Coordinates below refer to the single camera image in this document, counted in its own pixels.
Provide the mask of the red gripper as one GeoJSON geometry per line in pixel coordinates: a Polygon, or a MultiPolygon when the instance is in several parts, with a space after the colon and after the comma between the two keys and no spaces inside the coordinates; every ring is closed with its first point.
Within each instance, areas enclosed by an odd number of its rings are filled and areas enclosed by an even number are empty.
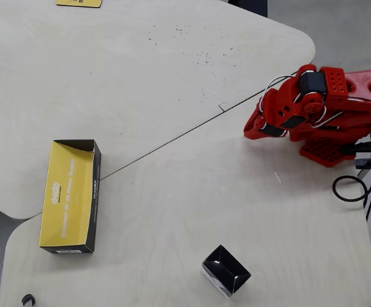
{"type": "Polygon", "coordinates": [[[252,140],[284,138],[287,131],[308,119],[300,101],[301,93],[297,88],[269,90],[264,95],[262,113],[256,108],[245,124],[244,137],[252,140]]]}

